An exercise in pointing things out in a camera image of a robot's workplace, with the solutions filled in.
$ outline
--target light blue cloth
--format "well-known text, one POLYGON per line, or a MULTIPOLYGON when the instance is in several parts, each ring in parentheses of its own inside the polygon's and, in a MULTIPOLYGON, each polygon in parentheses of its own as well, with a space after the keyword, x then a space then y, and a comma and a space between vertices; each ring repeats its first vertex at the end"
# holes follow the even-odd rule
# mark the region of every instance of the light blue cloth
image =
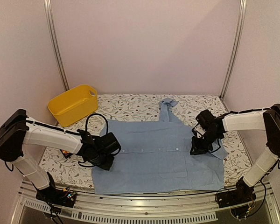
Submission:
POLYGON ((227 152, 221 141, 221 149, 214 154, 190 155, 192 127, 169 110, 176 104, 168 98, 160 102, 160 121, 109 120, 109 131, 122 150, 110 171, 92 169, 97 194, 219 190, 224 186, 223 158, 227 152))

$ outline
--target table surface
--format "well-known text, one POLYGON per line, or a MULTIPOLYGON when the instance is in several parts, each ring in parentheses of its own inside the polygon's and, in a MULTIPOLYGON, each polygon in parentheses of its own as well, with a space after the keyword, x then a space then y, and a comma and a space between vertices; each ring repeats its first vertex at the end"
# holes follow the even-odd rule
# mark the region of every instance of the table surface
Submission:
MULTIPOLYGON (((158 103, 164 98, 173 98, 178 105, 172 108, 172 112, 183 121, 185 125, 194 126, 195 117, 199 112, 209 109, 215 116, 226 112, 218 96, 195 95, 99 95, 97 113, 101 113, 107 119, 120 121, 157 121, 159 118, 158 103)), ((84 129, 86 118, 67 127, 69 130, 84 129)), ((88 131, 98 135, 105 122, 102 118, 94 116, 88 124, 88 131)), ((223 145, 228 152, 224 159, 224 185, 235 185, 251 167, 247 152, 236 131, 224 134, 223 145)), ((55 182, 72 185, 81 188, 94 189, 91 168, 83 168, 78 165, 82 158, 72 155, 65 159, 59 150, 46 148, 40 166, 49 171, 55 182)))

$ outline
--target leaf pattern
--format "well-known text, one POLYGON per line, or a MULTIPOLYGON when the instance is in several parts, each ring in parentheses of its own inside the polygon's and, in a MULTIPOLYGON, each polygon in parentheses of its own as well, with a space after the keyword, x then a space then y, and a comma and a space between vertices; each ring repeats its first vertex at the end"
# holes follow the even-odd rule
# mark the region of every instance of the leaf pattern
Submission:
MULTIPOLYGON (((226 112, 218 96, 135 94, 100 95, 96 112, 103 114, 107 119, 120 121, 157 121, 160 111, 158 103, 167 97, 179 102, 172 108, 172 112, 185 125, 194 126, 195 117, 205 109, 209 109, 215 116, 226 112)), ((85 122, 86 118, 83 118, 66 129, 84 129, 85 122)), ((88 130, 91 134, 98 135, 104 125, 102 118, 94 116, 89 120, 88 130)), ((248 171, 251 163, 237 132, 226 133, 223 145, 228 152, 224 159, 224 184, 232 186, 248 171)), ((49 171, 57 183, 94 189, 91 168, 79 166, 78 161, 82 161, 82 158, 72 155, 65 159, 59 150, 48 147, 40 166, 49 171)))

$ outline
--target yellow basket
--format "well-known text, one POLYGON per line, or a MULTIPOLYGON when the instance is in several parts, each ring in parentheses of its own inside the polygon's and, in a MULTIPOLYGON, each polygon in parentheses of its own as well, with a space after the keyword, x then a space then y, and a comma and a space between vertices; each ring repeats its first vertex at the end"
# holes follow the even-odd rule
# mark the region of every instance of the yellow basket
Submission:
POLYGON ((79 85, 51 99, 48 109, 62 127, 67 127, 95 112, 98 93, 88 85, 79 85))

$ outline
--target white wall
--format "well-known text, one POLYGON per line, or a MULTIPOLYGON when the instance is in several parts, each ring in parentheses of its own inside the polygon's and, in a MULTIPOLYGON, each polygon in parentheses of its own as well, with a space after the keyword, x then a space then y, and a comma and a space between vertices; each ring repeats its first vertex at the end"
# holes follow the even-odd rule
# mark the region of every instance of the white wall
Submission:
POLYGON ((55 0, 70 87, 219 95, 239 0, 55 0))
MULTIPOLYGON (((62 91, 43 1, 0 0, 0 126, 18 108, 53 124, 46 104, 62 91)), ((42 148, 30 153, 39 160, 42 148)), ((10 222, 21 181, 0 160, 0 224, 10 222)))
MULTIPOLYGON (((245 25, 225 102, 229 109, 280 103, 280 0, 248 1, 245 25)), ((265 148, 264 132, 242 132, 255 160, 265 148)), ((280 170, 269 175, 280 208, 280 170)))

